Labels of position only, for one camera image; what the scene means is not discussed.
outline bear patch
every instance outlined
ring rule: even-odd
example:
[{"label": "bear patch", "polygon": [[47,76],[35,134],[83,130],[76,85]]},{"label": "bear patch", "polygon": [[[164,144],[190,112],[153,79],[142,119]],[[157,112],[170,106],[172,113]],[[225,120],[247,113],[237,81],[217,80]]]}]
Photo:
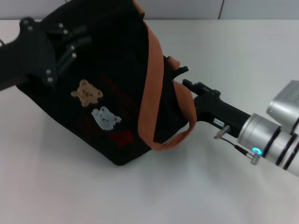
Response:
[{"label": "bear patch", "polygon": [[98,98],[103,97],[102,91],[95,88],[85,79],[80,81],[79,88],[77,91],[71,92],[71,95],[79,97],[83,107],[87,107],[89,104],[97,104]]},{"label": "bear patch", "polygon": [[100,110],[94,109],[92,115],[100,128],[106,131],[113,130],[114,125],[121,122],[121,118],[115,116],[105,106],[102,106]]}]

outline orange bag strap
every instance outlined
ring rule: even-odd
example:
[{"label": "orange bag strap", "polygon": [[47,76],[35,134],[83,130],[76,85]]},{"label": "orange bag strap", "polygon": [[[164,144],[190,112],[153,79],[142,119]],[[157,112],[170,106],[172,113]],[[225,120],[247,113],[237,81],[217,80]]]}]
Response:
[{"label": "orange bag strap", "polygon": [[[134,4],[140,13],[144,13],[134,0]],[[183,116],[189,122],[188,130],[177,134],[168,143],[154,142],[154,134],[159,111],[162,84],[164,76],[164,58],[159,40],[147,26],[149,34],[149,61],[143,90],[143,97],[139,112],[138,132],[143,141],[154,150],[162,150],[175,147],[183,141],[193,130],[197,121],[195,105],[191,92],[182,84],[174,81],[174,88],[178,98],[178,104]]]}]

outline cable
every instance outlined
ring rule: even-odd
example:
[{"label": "cable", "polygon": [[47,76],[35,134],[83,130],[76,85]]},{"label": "cable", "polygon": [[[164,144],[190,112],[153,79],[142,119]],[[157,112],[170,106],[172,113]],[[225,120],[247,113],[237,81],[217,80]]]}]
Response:
[{"label": "cable", "polygon": [[220,138],[221,140],[223,141],[226,141],[227,143],[231,144],[232,146],[234,146],[234,148],[236,150],[238,150],[240,153],[242,153],[243,155],[246,156],[246,154],[248,153],[248,151],[246,149],[243,149],[242,147],[238,146],[238,145],[235,145],[234,143],[232,143],[231,141],[225,139],[225,138]]},{"label": "cable", "polygon": [[226,142],[228,142],[229,144],[231,144],[233,147],[235,147],[235,144],[234,143],[232,143],[231,141],[229,141],[229,140],[227,140],[227,139],[225,139],[225,138],[220,138],[221,140],[224,140],[224,141],[226,141]]},{"label": "cable", "polygon": [[0,39],[0,43],[2,44],[2,46],[4,46],[5,45],[5,43]]}]

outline wall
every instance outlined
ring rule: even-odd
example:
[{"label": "wall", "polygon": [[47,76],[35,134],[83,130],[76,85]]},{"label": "wall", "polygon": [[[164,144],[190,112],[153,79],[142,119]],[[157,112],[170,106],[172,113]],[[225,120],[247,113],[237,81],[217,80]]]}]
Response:
[{"label": "wall", "polygon": [[0,0],[0,19],[31,16],[42,19],[65,3],[64,0]]},{"label": "wall", "polygon": [[222,19],[299,19],[298,0],[225,0]]},{"label": "wall", "polygon": [[222,0],[136,0],[146,19],[217,19]]}]

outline fabric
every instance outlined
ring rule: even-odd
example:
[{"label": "fabric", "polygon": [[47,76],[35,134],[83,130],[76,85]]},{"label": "fabric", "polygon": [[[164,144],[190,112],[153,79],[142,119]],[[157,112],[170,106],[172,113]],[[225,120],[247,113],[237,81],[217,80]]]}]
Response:
[{"label": "fabric", "polygon": [[[41,23],[58,22],[67,29],[86,26],[92,37],[92,47],[78,50],[77,61],[58,78],[55,88],[46,87],[34,78],[18,88],[54,120],[116,165],[124,165],[149,151],[154,145],[147,144],[140,136],[138,123],[149,69],[151,31],[134,3],[131,0],[72,0]],[[57,57],[66,44],[53,42]],[[156,121],[152,121],[154,132],[150,140],[159,147],[192,117],[188,115],[186,119],[186,112],[181,112],[183,108],[180,108],[176,95],[178,87],[172,79],[175,69],[163,55],[160,60],[163,64],[159,69],[163,73],[161,95],[155,99],[158,109]],[[102,93],[98,103],[93,99],[82,106],[80,98],[71,95],[78,90],[82,80]]]},{"label": "fabric", "polygon": [[[136,9],[144,17],[144,11],[134,1]],[[149,60],[146,81],[143,91],[142,103],[139,112],[138,132],[140,137],[155,150],[173,148],[184,140],[193,130],[196,124],[196,111],[191,92],[182,84],[174,82],[175,93],[178,97],[178,104],[184,117],[189,122],[187,131],[178,134],[167,144],[160,144],[154,141],[157,114],[159,111],[159,101],[162,91],[162,80],[164,77],[164,61],[162,49],[157,37],[147,27],[149,36]],[[168,58],[168,62],[174,70],[180,66],[180,62],[172,57]]]}]

